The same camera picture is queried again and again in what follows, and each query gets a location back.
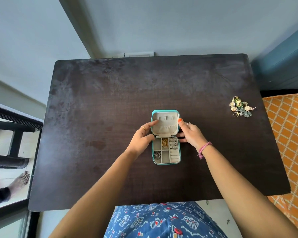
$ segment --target jewelry box lid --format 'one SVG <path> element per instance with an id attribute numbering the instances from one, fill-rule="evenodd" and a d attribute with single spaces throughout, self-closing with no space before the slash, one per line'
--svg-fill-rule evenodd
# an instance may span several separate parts
<path id="1" fill-rule="evenodd" d="M 159 122 L 151 127 L 151 132 L 155 136 L 171 137 L 179 132 L 178 119 L 180 114 L 174 109 L 156 109 L 152 112 L 151 121 Z"/>

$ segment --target person's left hand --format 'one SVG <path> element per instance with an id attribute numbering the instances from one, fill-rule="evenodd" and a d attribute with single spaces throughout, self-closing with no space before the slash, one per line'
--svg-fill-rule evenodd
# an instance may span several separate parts
<path id="1" fill-rule="evenodd" d="M 154 135 L 146 134 L 149 132 L 150 128 L 157 124 L 159 120 L 155 120 L 141 126 L 132 137 L 129 146 L 126 151 L 135 154 L 135 159 L 138 158 L 140 154 L 148 147 L 149 143 L 154 140 Z"/>

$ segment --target person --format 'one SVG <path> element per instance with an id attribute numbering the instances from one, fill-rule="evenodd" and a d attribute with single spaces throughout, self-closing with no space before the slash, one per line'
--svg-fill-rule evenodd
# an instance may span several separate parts
<path id="1" fill-rule="evenodd" d="M 20 174 L 14 181 L 8 186 L 0 189 L 0 203 L 8 201 L 11 195 L 15 194 L 19 189 L 28 184 L 29 174 L 27 171 Z"/>
<path id="2" fill-rule="evenodd" d="M 194 201 L 118 206 L 132 163 L 154 140 L 140 127 L 126 150 L 100 180 L 67 212 L 50 238 L 71 237 L 226 237 L 219 226 Z M 202 151 L 213 179 L 243 237 L 298 237 L 291 221 L 246 180 L 193 124 L 178 120 L 180 142 Z"/>

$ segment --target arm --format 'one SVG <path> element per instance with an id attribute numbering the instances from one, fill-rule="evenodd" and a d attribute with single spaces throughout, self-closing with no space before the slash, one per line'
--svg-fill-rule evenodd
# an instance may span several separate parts
<path id="1" fill-rule="evenodd" d="M 179 119 L 180 142 L 188 142 L 198 151 L 207 140 L 199 128 Z M 212 145 L 202 152 L 243 237 L 298 237 L 291 221 L 246 180 Z"/>
<path id="2" fill-rule="evenodd" d="M 104 236 L 130 166 L 154 140 L 154 135 L 145 135 L 157 122 L 146 123 L 136 131 L 126 151 L 67 212 L 50 238 Z"/>

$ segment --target dark wooden table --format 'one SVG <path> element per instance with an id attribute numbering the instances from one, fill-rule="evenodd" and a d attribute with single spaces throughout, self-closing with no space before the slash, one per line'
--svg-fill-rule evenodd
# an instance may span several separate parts
<path id="1" fill-rule="evenodd" d="M 252 116 L 233 117 L 239 96 Z M 60 60 L 55 63 L 29 209 L 69 209 L 155 109 L 176 109 L 264 195 L 290 192 L 247 55 Z M 181 144 L 176 165 L 135 161 L 117 205 L 222 198 L 205 160 Z"/>

